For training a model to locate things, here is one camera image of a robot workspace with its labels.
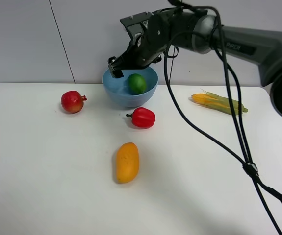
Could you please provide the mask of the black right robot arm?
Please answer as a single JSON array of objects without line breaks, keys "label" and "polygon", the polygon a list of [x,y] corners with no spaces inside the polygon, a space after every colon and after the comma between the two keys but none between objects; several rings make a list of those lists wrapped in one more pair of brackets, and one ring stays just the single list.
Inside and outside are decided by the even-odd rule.
[{"label": "black right robot arm", "polygon": [[130,43],[121,56],[108,60],[114,78],[160,62],[168,43],[199,54],[224,50],[258,66],[260,83],[271,86],[271,102],[282,116],[282,32],[220,26],[206,10],[187,12],[184,6],[132,15],[121,24]]}]

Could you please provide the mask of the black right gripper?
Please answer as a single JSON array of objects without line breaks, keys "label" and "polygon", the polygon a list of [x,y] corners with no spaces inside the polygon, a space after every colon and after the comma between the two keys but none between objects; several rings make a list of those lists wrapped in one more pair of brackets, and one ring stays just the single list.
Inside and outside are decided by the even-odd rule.
[{"label": "black right gripper", "polygon": [[113,78],[122,78],[122,70],[143,69],[160,61],[170,38],[171,21],[177,12],[152,12],[148,28],[135,44],[130,40],[128,48],[119,57],[108,59],[108,68]]}]

